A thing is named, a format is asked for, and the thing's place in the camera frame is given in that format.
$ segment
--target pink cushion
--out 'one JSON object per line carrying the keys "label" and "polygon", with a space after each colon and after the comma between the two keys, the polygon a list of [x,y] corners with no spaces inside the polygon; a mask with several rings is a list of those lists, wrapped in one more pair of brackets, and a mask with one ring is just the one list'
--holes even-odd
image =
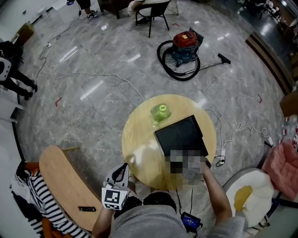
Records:
{"label": "pink cushion", "polygon": [[284,195],[294,200],[298,193],[298,153],[292,141],[287,140],[273,147],[262,170]]}

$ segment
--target green plastic container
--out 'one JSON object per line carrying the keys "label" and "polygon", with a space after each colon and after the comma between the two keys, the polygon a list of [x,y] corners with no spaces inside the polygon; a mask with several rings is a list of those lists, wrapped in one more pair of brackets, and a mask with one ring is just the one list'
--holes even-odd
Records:
{"label": "green plastic container", "polygon": [[155,107],[152,107],[150,112],[154,120],[153,125],[155,126],[171,115],[171,111],[169,110],[169,107],[167,107],[165,103],[161,103],[156,105]]}

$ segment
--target black shorts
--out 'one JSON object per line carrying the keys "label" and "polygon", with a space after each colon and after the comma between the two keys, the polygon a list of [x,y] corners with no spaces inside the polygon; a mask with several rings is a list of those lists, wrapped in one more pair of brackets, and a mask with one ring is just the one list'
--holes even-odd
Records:
{"label": "black shorts", "polygon": [[89,8],[91,6],[90,0],[76,0],[80,5],[81,10]]}
{"label": "black shorts", "polygon": [[129,197],[126,200],[126,203],[122,210],[116,210],[114,214],[114,218],[116,219],[118,216],[123,214],[124,212],[128,211],[129,209],[132,209],[136,206],[141,206],[141,205],[168,205],[174,208],[176,211],[176,204],[171,198],[171,196],[166,193],[166,192],[155,192],[151,193],[149,196],[147,196],[144,200],[143,203],[139,198],[136,197]]}

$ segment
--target gray t-shirt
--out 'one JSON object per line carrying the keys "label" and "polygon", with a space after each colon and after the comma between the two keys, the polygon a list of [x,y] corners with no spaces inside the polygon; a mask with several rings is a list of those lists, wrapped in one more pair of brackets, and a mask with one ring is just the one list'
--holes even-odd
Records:
{"label": "gray t-shirt", "polygon": [[[212,229],[208,238],[241,238],[244,218],[232,217]],[[167,205],[134,207],[119,216],[111,231],[111,238],[166,238],[193,237],[187,233],[182,220]]]}

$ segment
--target marble floor tile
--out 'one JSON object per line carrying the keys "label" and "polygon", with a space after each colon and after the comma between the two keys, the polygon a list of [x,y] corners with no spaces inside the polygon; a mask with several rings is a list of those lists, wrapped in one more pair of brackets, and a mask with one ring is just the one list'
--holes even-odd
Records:
{"label": "marble floor tile", "polygon": [[[98,9],[97,1],[91,3],[93,9]],[[222,147],[221,128],[224,143],[232,140],[239,122],[259,131],[266,128],[268,135],[278,141],[283,93],[265,64],[245,43],[248,33],[235,19],[208,5],[192,0],[178,0],[178,5],[179,15],[173,1],[165,13],[170,30],[162,18],[156,18],[150,38],[149,25],[136,26],[126,10],[120,12],[119,20],[107,11],[99,11],[97,19],[88,21],[82,13],[59,40],[52,41],[50,48],[45,48],[47,42],[66,30],[77,19],[76,13],[67,7],[52,10],[34,24],[35,33],[24,45],[20,71],[35,79],[44,61],[39,60],[43,51],[47,61],[37,78],[38,92],[29,101],[20,99],[26,109],[18,111],[16,117],[26,160],[38,161],[48,145],[78,145],[80,149],[71,153],[70,159],[100,196],[106,172],[123,162],[121,143],[126,120],[143,102],[125,80],[145,100],[172,93],[194,100],[203,109],[212,109],[220,118],[207,111],[217,133],[217,149]],[[219,53],[231,64],[202,70],[189,81],[171,78],[158,61],[156,50],[189,27],[204,36],[198,52],[201,66],[219,61]],[[99,73],[117,74],[125,80],[115,75],[89,75]],[[56,79],[67,74],[74,75]],[[224,185],[238,171],[255,167],[263,155],[264,140],[262,134],[250,135],[248,128],[235,133],[235,144],[225,145],[225,164],[216,167],[219,158],[212,163],[219,183]],[[141,183],[137,191],[142,197],[149,194],[149,188]],[[177,202],[175,191],[171,195]],[[183,211],[189,212],[191,187],[179,191],[179,196]],[[192,214],[202,219],[204,234],[214,225],[204,183],[194,186]]]}

